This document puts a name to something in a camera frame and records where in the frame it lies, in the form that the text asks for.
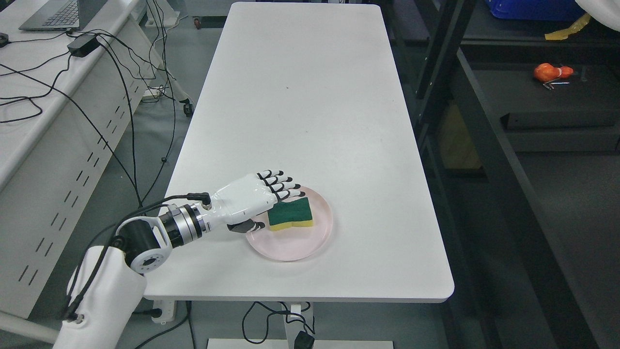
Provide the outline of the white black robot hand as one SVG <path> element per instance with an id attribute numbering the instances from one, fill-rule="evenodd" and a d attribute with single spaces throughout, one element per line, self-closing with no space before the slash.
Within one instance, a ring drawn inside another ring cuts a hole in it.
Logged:
<path id="1" fill-rule="evenodd" d="M 282 171 L 250 173 L 211 194 L 211 207 L 201 211 L 208 230 L 226 225 L 232 232 L 247 233 L 265 228 L 253 221 L 279 201 L 304 197 L 301 186 Z"/>

